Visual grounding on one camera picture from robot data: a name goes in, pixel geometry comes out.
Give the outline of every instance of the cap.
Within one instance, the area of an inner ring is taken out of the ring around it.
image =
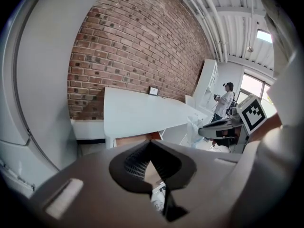
[[[232,82],[228,82],[228,83],[223,84],[223,86],[232,86],[233,87],[233,83]]]

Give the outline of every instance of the skylight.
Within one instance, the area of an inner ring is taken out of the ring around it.
[[[262,40],[265,40],[265,41],[268,41],[268,42],[272,43],[271,35],[269,33],[265,32],[265,31],[262,31],[262,30],[257,31],[256,38],[259,38],[259,39],[262,39]]]

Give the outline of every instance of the backpack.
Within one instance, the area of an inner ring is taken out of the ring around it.
[[[235,100],[235,94],[233,92],[233,101],[231,102],[230,104],[230,107],[228,107],[228,109],[226,110],[226,115],[229,117],[230,116],[230,109],[233,108],[233,107],[236,107],[238,104]]]

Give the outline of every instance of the white bag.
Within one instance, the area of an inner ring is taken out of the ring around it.
[[[199,128],[203,127],[203,119],[200,119],[197,114],[188,116],[187,118],[187,138],[188,144],[191,148],[196,148],[196,144],[200,142],[203,137],[199,135]]]

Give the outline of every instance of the picture frame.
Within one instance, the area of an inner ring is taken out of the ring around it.
[[[149,94],[150,95],[154,95],[154,96],[158,96],[158,88],[154,88],[154,87],[151,87],[149,88]]]

